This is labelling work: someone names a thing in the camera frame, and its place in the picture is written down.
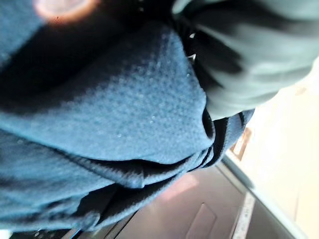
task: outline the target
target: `clothing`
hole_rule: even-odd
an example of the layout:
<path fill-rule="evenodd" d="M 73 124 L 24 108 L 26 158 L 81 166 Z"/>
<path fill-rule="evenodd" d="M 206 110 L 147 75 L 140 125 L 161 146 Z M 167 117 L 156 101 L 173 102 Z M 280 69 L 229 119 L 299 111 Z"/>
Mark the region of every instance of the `clothing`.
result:
<path fill-rule="evenodd" d="M 149 23 L 71 74 L 73 62 L 40 44 L 50 33 L 41 24 L 26 27 L 31 41 L 6 48 L 1 69 L 1 229 L 96 230 L 220 160 L 225 138 L 172 29 Z M 72 49 L 66 56 L 81 62 Z M 236 119 L 235 139 L 245 124 Z"/>
<path fill-rule="evenodd" d="M 319 56 L 319 1 L 176 1 L 213 120 L 255 108 L 306 76 Z"/>

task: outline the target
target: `gray fabric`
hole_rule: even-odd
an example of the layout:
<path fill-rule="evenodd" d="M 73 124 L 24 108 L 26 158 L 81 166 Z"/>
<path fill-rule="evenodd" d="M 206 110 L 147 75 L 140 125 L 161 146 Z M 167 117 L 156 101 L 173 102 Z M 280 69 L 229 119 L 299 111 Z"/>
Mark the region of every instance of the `gray fabric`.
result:
<path fill-rule="evenodd" d="M 307 75 L 319 56 L 318 9 L 317 0 L 229 0 L 189 17 L 213 120 L 252 109 Z"/>

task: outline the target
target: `person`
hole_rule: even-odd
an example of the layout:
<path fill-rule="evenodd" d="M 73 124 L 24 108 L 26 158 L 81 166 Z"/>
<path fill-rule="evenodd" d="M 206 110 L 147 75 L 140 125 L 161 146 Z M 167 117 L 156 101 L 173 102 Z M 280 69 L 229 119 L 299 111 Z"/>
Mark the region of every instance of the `person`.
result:
<path fill-rule="evenodd" d="M 221 160 L 319 54 L 315 0 L 0 9 L 0 229 L 12 231 L 97 230 L 135 212 Z"/>

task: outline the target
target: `dark blue fabric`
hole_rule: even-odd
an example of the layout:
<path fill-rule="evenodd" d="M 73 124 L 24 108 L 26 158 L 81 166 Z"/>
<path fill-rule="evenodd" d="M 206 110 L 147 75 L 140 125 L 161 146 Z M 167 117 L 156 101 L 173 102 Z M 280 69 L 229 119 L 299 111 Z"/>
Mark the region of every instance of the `dark blue fabric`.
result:
<path fill-rule="evenodd" d="M 41 28 L 44 23 L 32 7 L 32 1 L 2 0 L 0 24 L 0 70 L 13 54 Z"/>
<path fill-rule="evenodd" d="M 12 48 L 0 40 L 9 63 L 39 26 L 26 27 L 29 35 L 17 35 Z M 172 29 L 150 23 L 123 39 L 49 91 L 19 101 L 1 95 L 0 229 L 96 230 L 117 222 L 187 171 L 216 163 L 241 134 L 246 113 L 209 120 Z M 32 64 L 35 77 L 46 76 Z M 0 88 L 10 79 L 1 70 Z M 15 75 L 17 88 L 24 75 Z"/>

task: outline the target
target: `gray surface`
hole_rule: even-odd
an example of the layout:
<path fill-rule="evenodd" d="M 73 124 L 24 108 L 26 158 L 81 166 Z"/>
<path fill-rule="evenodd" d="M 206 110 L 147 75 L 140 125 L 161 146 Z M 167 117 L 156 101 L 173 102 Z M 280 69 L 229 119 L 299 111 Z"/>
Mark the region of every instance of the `gray surface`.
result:
<path fill-rule="evenodd" d="M 256 201 L 246 239 L 294 239 L 294 237 Z"/>
<path fill-rule="evenodd" d="M 184 239 L 202 203 L 215 215 L 208 238 L 232 234 L 244 196 L 216 167 L 188 173 L 136 213 L 117 239 Z"/>
<path fill-rule="evenodd" d="M 209 236 L 216 219 L 217 217 L 213 211 L 205 203 L 202 203 L 188 230 L 186 239 L 206 239 Z"/>

